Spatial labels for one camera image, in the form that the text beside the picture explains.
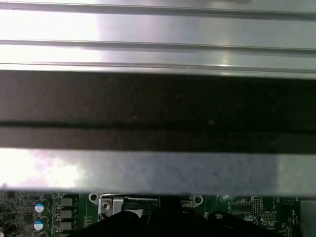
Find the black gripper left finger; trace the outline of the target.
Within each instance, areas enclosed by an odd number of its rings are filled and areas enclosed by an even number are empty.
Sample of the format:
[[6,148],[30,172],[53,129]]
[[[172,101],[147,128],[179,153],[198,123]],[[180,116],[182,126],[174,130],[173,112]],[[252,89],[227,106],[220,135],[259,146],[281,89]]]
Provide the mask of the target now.
[[131,212],[119,212],[111,217],[74,233],[75,237],[168,237],[170,230],[163,222],[163,215],[170,210],[170,196],[160,196],[146,224]]

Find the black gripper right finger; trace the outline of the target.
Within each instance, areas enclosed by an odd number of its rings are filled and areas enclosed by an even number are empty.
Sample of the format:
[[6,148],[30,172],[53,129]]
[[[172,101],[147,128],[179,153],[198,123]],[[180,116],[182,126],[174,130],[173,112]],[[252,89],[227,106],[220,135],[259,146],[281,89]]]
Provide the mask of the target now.
[[207,218],[185,211],[178,196],[170,197],[171,237],[273,237],[274,232],[224,212]]

